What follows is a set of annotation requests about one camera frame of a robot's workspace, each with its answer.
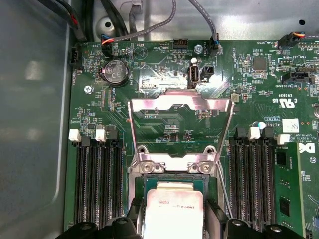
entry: black cable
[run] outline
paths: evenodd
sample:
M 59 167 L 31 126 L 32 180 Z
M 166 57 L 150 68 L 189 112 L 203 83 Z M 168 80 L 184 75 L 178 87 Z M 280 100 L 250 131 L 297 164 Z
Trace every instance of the black cable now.
M 79 17 L 76 11 L 67 2 L 64 0 L 38 0 L 38 2 L 64 19 L 73 29 L 75 37 L 79 41 L 86 41 L 85 34 L 79 22 Z
M 123 18 L 113 3 L 110 0 L 101 0 L 101 3 L 114 26 L 116 36 L 128 35 L 129 32 L 125 26 Z
M 82 8 L 83 27 L 88 41 L 94 41 L 93 33 L 94 0 L 84 0 Z

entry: white label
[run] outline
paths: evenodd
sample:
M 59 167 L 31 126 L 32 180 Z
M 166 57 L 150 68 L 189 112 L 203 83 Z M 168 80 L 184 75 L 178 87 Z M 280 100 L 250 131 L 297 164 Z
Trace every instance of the white label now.
M 294 108 L 295 107 L 295 103 L 297 102 L 297 99 L 294 99 L 294 102 L 292 101 L 292 99 L 285 99 L 285 98 L 280 98 L 279 99 L 280 105 L 282 108 Z
M 307 143 L 304 145 L 303 143 L 299 143 L 299 153 L 315 153 L 315 144 L 314 143 Z
M 283 119 L 283 133 L 299 133 L 298 119 Z

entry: surface-mount component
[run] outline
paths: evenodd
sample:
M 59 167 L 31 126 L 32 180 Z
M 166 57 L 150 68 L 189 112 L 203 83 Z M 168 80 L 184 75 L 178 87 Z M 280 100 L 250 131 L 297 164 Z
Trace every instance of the surface-mount component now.
M 100 74 L 110 86 L 118 87 L 128 81 L 130 71 L 123 61 L 112 60 L 100 69 Z
M 78 129 L 70 129 L 69 140 L 72 142 L 81 142 L 81 135 Z
M 279 199 L 280 212 L 286 216 L 290 216 L 290 202 L 285 198 Z
M 277 164 L 282 165 L 282 166 L 287 166 L 287 157 L 285 152 L 277 152 Z
M 267 70 L 266 58 L 265 57 L 254 57 L 253 69 L 254 69 L 254 71 L 266 71 Z
M 235 103 L 237 103 L 237 102 L 239 102 L 239 94 L 237 94 L 237 93 L 232 93 L 231 95 L 230 95 L 230 99 L 233 101 L 233 102 L 235 102 Z
M 301 39 L 305 36 L 304 32 L 291 32 L 288 35 L 284 35 L 277 43 L 277 47 L 279 48 L 288 48 L 293 47 L 301 41 Z
M 175 39 L 173 40 L 173 49 L 187 49 L 188 39 Z
M 296 83 L 296 82 L 306 82 L 309 84 L 315 83 L 315 76 L 312 72 L 296 71 L 288 72 L 281 76 L 281 83 Z

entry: cable connector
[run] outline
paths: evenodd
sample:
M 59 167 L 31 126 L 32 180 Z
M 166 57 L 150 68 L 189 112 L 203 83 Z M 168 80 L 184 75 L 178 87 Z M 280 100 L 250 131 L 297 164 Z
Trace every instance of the cable connector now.
M 209 40 L 209 55 L 216 56 L 219 49 L 219 35 L 217 34 L 217 39 L 214 41 L 213 37 L 211 36 Z
M 288 35 L 284 35 L 277 43 L 278 49 L 290 48 L 297 45 L 303 38 L 305 33 L 303 31 L 291 32 Z

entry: gray cable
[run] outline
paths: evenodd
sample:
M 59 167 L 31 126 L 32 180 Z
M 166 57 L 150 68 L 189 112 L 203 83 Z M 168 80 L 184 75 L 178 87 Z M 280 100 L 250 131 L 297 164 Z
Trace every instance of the gray cable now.
M 119 37 L 115 37 L 114 38 L 114 41 L 123 41 L 123 40 L 126 40 L 126 39 L 130 39 L 132 37 L 138 37 L 138 36 L 141 36 L 141 35 L 145 35 L 153 30 L 155 30 L 156 28 L 159 28 L 159 27 L 162 27 L 168 23 L 170 23 L 170 21 L 172 21 L 172 19 L 174 18 L 175 16 L 175 13 L 176 13 L 176 0 L 171 0 L 172 3 L 173 3 L 173 8 L 172 8 L 172 11 L 171 11 L 171 14 L 169 16 L 168 19 L 166 19 L 165 21 L 162 21 L 158 24 L 155 24 L 154 26 L 151 26 L 143 31 L 138 31 L 136 33 L 133 33 L 133 34 L 129 34 L 129 35 L 126 35 L 126 36 L 119 36 Z
M 213 40 L 216 41 L 217 40 L 217 35 L 216 35 L 216 27 L 215 24 L 213 23 L 212 19 L 210 18 L 210 15 L 208 14 L 208 12 L 203 8 L 202 5 L 200 5 L 198 3 L 198 1 L 196 0 L 188 0 L 199 12 L 200 14 L 205 18 L 205 20 L 207 21 L 209 28 L 211 30 L 211 34 L 213 37 Z
M 138 5 L 132 5 L 130 14 L 129 14 L 129 26 L 130 26 L 130 34 L 132 33 L 136 33 L 136 19 L 135 16 L 137 14 L 142 14 L 141 12 L 141 7 Z M 131 38 L 132 41 L 137 41 L 138 38 L 137 37 L 132 37 Z

